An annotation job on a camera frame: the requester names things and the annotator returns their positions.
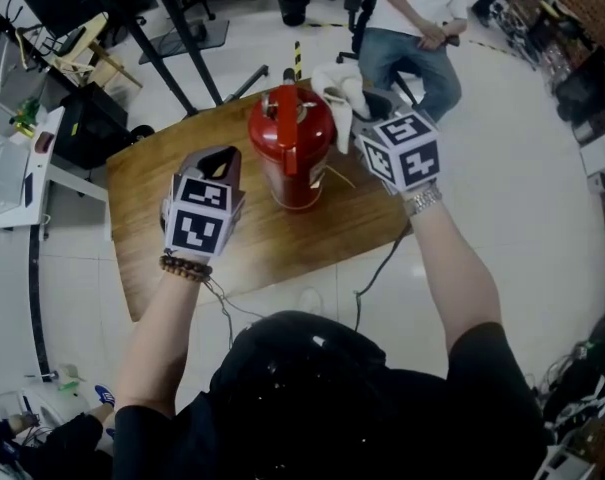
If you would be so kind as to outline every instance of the seated person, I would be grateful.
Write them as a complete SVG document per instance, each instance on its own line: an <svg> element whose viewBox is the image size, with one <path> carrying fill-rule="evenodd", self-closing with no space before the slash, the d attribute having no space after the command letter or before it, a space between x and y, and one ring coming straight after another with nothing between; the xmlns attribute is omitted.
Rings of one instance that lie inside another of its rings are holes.
<svg viewBox="0 0 605 480"><path fill-rule="evenodd" d="M0 464L16 474L26 471L34 480L111 478L113 459L96 450L102 431L113 437L115 399L104 386L96 386L102 405L80 414L49 433L44 444L34 448L15 442L29 429L37 429L34 414L14 414L0 422Z"/></svg>
<svg viewBox="0 0 605 480"><path fill-rule="evenodd" d="M440 26L447 9L453 20ZM394 64L410 61L419 68L425 90L416 110L438 122L462 97L446 40L464 32L466 20L466 0L377 0L360 50L362 76L390 90Z"/></svg>

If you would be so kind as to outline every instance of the beaded bracelet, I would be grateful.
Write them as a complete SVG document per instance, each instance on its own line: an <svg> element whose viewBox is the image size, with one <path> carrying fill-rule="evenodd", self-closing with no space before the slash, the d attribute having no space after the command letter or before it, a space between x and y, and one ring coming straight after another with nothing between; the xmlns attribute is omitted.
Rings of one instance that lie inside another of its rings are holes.
<svg viewBox="0 0 605 480"><path fill-rule="evenodd" d="M160 268L165 272L184 277L196 283L206 283L211 279L213 269L208 265L176 258L170 254L160 256Z"/></svg>

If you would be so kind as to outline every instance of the black trash bin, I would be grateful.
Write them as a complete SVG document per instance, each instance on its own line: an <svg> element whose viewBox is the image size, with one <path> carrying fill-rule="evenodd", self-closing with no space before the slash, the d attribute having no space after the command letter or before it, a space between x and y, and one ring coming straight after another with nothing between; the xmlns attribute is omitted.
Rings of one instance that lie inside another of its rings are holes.
<svg viewBox="0 0 605 480"><path fill-rule="evenodd" d="M278 0L282 21L289 27L302 25L306 18L306 6L310 0Z"/></svg>

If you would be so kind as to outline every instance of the fire extinguisher nozzle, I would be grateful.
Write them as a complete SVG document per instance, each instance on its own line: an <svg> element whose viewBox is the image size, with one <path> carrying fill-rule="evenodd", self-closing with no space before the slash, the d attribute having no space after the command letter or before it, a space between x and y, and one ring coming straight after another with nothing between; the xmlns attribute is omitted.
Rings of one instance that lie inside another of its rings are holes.
<svg viewBox="0 0 605 480"><path fill-rule="evenodd" d="M295 83L295 71L293 71L293 68L286 68L284 70L284 83L285 84L294 84Z"/></svg>

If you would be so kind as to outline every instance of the silver watch band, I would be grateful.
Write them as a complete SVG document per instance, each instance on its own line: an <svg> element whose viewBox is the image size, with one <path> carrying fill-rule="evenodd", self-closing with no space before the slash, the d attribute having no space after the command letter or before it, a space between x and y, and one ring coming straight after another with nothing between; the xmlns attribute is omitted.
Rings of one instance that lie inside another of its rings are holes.
<svg viewBox="0 0 605 480"><path fill-rule="evenodd" d="M433 183L429 188L416 194L411 199L404 202L404 209L409 217L413 217L423 212L438 201L442 201L442 192L438 186Z"/></svg>

